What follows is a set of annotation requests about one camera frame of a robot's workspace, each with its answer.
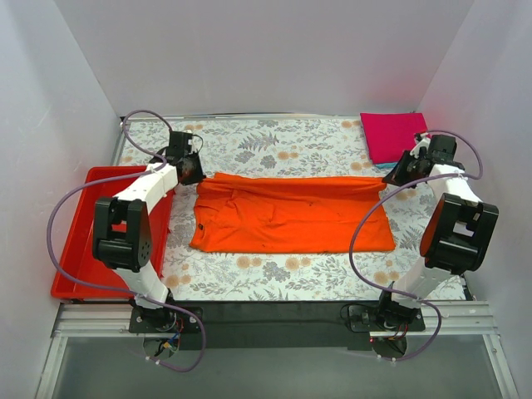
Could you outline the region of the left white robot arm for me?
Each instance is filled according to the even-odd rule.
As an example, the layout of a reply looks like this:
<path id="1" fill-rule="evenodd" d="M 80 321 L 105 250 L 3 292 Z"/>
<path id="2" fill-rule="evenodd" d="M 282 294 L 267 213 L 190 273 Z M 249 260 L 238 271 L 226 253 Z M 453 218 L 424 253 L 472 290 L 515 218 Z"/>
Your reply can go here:
<path id="1" fill-rule="evenodd" d="M 148 322 L 161 333 L 170 331 L 177 313 L 166 305 L 169 289 L 150 259 L 153 243 L 149 216 L 178 185 L 201 182 L 201 146 L 192 131 L 171 131 L 169 144 L 158 151 L 141 175 L 124 190 L 95 203 L 93 257 L 118 275 L 133 292 L 135 305 L 149 309 Z"/>

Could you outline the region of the orange t shirt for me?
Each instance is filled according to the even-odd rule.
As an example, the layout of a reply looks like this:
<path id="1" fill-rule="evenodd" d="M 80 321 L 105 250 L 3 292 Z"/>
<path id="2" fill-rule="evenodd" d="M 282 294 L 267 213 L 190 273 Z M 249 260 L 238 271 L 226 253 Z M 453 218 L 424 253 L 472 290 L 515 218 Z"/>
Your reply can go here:
<path id="1" fill-rule="evenodd" d="M 190 247 L 206 253 L 389 252 L 396 244 L 375 177 L 247 178 L 198 184 Z"/>

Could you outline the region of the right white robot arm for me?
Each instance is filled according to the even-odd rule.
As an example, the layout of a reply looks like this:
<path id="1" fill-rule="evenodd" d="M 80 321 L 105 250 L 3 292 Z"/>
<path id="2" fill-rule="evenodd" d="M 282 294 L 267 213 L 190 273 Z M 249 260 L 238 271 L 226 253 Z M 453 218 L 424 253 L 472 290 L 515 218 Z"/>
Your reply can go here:
<path id="1" fill-rule="evenodd" d="M 414 322 L 421 300 L 438 285 L 481 266 L 499 216 L 496 206 L 472 191 L 463 164 L 454 160 L 454 137 L 418 133 L 415 142 L 382 181 L 399 187 L 430 177 L 438 202 L 421 237 L 420 257 L 390 285 L 391 293 L 380 295 L 377 323 L 390 331 Z"/>

